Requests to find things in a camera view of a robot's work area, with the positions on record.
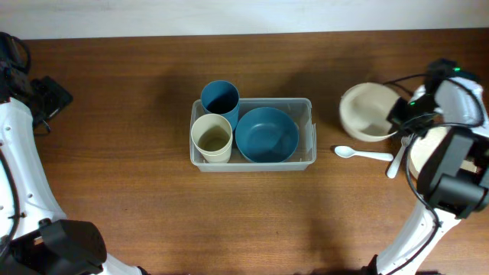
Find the gray plastic bin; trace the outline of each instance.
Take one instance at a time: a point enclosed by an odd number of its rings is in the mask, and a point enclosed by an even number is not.
[[[316,161],[316,125],[313,124],[308,99],[240,99],[239,118],[254,108],[272,107],[286,112],[299,128],[299,146],[292,157],[282,163],[250,163],[240,153],[235,141],[228,163],[207,163],[190,138],[190,159],[202,172],[257,172],[257,171],[300,171]],[[200,100],[193,103],[193,122],[204,115]]]

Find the spoon handle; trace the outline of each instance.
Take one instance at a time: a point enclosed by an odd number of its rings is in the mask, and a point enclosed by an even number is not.
[[[360,157],[370,157],[375,160],[383,160],[383,161],[392,161],[394,159],[394,156],[389,153],[376,153],[376,152],[362,152],[362,151],[357,151],[355,155],[360,156]]]
[[[389,170],[387,171],[387,176],[391,179],[395,178],[397,175],[397,171],[399,170],[400,161],[403,159],[404,151],[406,150],[406,146],[401,146],[399,149],[399,153],[397,153],[396,158],[390,164]]]

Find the white wall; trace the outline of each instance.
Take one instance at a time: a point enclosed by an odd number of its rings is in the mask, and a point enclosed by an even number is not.
[[[479,27],[488,0],[0,0],[23,39]]]

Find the fork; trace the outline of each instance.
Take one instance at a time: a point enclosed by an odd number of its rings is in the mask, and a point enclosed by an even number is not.
[[[403,159],[404,152],[406,151],[406,147],[411,143],[413,139],[412,135],[403,137],[400,139],[401,147],[399,152],[396,155],[396,158],[390,164],[389,170],[387,171],[387,176],[391,179],[395,178],[397,175],[397,171],[399,171],[399,165],[401,160]]]

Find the brown tabletop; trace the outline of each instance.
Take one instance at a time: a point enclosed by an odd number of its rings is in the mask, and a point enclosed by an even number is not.
[[[357,83],[422,73],[457,60],[489,86],[489,30],[365,31],[28,41],[31,77],[48,75],[74,101],[37,137],[51,189],[69,218],[91,221],[109,253],[152,274],[293,274],[360,268],[385,249],[416,198],[387,163],[341,159],[364,143],[338,121]],[[313,103],[317,160],[303,172],[201,173],[189,159],[192,103],[215,79],[242,98]],[[407,82],[411,89],[421,79]],[[422,270],[489,269],[489,214],[449,232]]]

